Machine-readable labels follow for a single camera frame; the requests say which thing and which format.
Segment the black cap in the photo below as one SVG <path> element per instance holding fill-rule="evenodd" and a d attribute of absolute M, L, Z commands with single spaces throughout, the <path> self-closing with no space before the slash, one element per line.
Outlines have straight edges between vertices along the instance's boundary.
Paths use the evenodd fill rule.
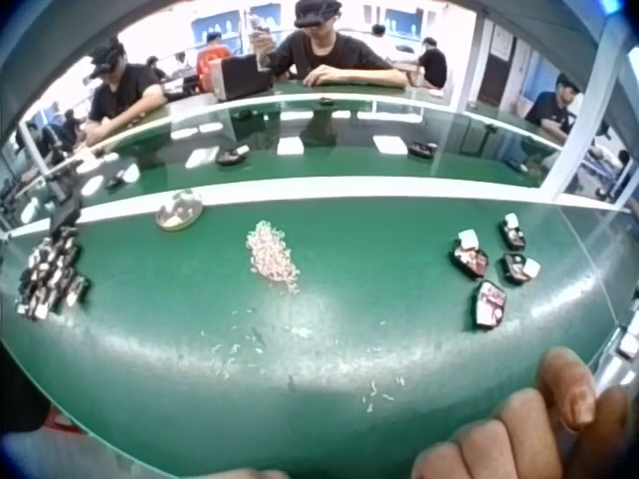
<path fill-rule="evenodd" d="M 109 39 L 108 42 L 102 45 L 98 45 L 89 54 L 91 63 L 96 67 L 89 75 L 89 78 L 94 79 L 100 75 L 113 72 L 118 66 L 118 60 L 124 54 L 124 46 L 116 37 Z"/>
<path fill-rule="evenodd" d="M 319 27 L 339 13 L 341 3 L 336 0 L 299 0 L 296 3 L 297 28 Z"/>
<path fill-rule="evenodd" d="M 563 73 L 560 73 L 559 76 L 557 77 L 556 84 L 566 88 L 572 88 L 575 93 L 581 93 L 579 89 L 577 88 L 577 86 L 574 83 L 572 83 L 570 79 L 567 76 L 565 76 Z"/>

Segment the hand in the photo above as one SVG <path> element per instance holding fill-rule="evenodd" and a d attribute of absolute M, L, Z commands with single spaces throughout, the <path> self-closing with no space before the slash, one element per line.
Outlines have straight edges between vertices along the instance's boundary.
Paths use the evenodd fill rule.
<path fill-rule="evenodd" d="M 462 429 L 423 452 L 412 479 L 590 479 L 609 464 L 623 438 L 629 400 L 620 386 L 597 399 L 589 369 L 566 348 L 539 363 L 537 388 L 510 396 L 493 419 Z M 580 431 L 564 471 L 555 433 Z"/>
<path fill-rule="evenodd" d="M 276 49 L 276 44 L 269 32 L 253 32 L 249 36 L 253 51 L 260 55 L 266 55 Z"/>
<path fill-rule="evenodd" d="M 100 126 L 93 127 L 89 130 L 86 130 L 87 134 L 87 146 L 93 147 L 97 145 L 104 139 L 106 139 L 111 134 L 111 129 L 109 128 L 109 124 L 102 124 Z"/>
<path fill-rule="evenodd" d="M 343 70 L 328 67 L 327 65 L 319 65 L 317 68 L 311 71 L 306 78 L 304 78 L 304 84 L 307 87 L 313 87 L 315 85 L 340 83 L 343 81 L 343 79 Z"/>

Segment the small white piece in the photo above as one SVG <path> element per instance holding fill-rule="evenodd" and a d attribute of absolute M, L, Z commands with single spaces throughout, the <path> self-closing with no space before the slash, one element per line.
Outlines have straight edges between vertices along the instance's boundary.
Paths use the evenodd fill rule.
<path fill-rule="evenodd" d="M 468 250 L 479 248 L 479 238 L 477 237 L 475 230 L 466 230 L 465 232 L 461 232 L 458 236 L 462 249 Z"/>
<path fill-rule="evenodd" d="M 517 219 L 517 215 L 515 213 L 510 213 L 506 215 L 506 227 L 509 230 L 514 230 L 515 228 L 519 228 L 519 220 Z"/>
<path fill-rule="evenodd" d="M 537 277 L 537 275 L 539 274 L 539 270 L 541 269 L 541 264 L 539 264 L 537 261 L 535 261 L 534 259 L 527 259 L 525 265 L 523 266 L 523 273 L 532 278 L 535 279 Z"/>
<path fill-rule="evenodd" d="M 238 152 L 238 155 L 245 155 L 246 153 L 248 153 L 251 149 L 244 145 L 242 147 L 239 147 L 236 151 Z"/>

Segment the white paper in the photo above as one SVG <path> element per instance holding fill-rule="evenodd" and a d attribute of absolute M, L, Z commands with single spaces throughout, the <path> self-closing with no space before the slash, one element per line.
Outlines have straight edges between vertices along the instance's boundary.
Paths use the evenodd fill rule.
<path fill-rule="evenodd" d="M 539 274 L 539 270 L 541 269 L 541 264 L 539 264 L 534 259 L 527 259 L 526 264 L 523 266 L 523 273 L 528 276 L 535 278 Z"/>
<path fill-rule="evenodd" d="M 506 226 L 509 230 L 513 230 L 515 228 L 519 228 L 519 220 L 517 219 L 517 215 L 515 213 L 510 213 L 506 215 Z"/>
<path fill-rule="evenodd" d="M 466 230 L 459 234 L 459 241 L 461 242 L 462 249 L 477 249 L 479 248 L 479 239 L 475 230 Z"/>

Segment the finger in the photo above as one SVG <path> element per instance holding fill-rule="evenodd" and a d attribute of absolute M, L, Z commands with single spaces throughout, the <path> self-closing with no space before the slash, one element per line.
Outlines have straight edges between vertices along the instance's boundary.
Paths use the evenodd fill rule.
<path fill-rule="evenodd" d="M 555 347 L 541 358 L 536 385 L 546 406 L 556 405 L 567 427 L 579 430 L 594 419 L 595 381 L 588 367 L 570 349 Z"/>
<path fill-rule="evenodd" d="M 412 467 L 411 479 L 471 479 L 459 446 L 446 442 L 422 452 Z"/>
<path fill-rule="evenodd" d="M 473 479 L 516 479 L 510 439 L 501 421 L 491 419 L 466 429 L 458 443 Z"/>
<path fill-rule="evenodd" d="M 569 461 L 568 478 L 600 477 L 623 441 L 630 399 L 621 386 L 605 390 L 597 400 L 594 421 L 579 436 Z"/>
<path fill-rule="evenodd" d="M 561 479 L 557 442 L 539 391 L 529 388 L 514 393 L 497 417 L 508 433 L 518 479 Z"/>

